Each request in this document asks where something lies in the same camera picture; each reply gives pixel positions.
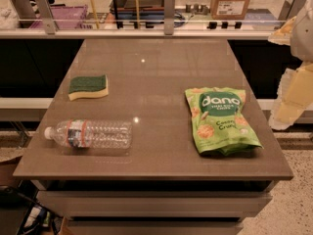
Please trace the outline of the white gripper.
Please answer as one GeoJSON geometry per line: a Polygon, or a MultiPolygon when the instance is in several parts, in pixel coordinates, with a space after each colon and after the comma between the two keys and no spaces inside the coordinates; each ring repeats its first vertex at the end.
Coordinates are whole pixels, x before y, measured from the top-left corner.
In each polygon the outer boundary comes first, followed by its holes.
{"type": "Polygon", "coordinates": [[[273,103],[269,125],[275,130],[292,126],[313,103],[313,0],[306,0],[296,17],[273,32],[268,41],[291,46],[291,54],[301,61],[296,69],[282,75],[277,99],[273,103]]]}

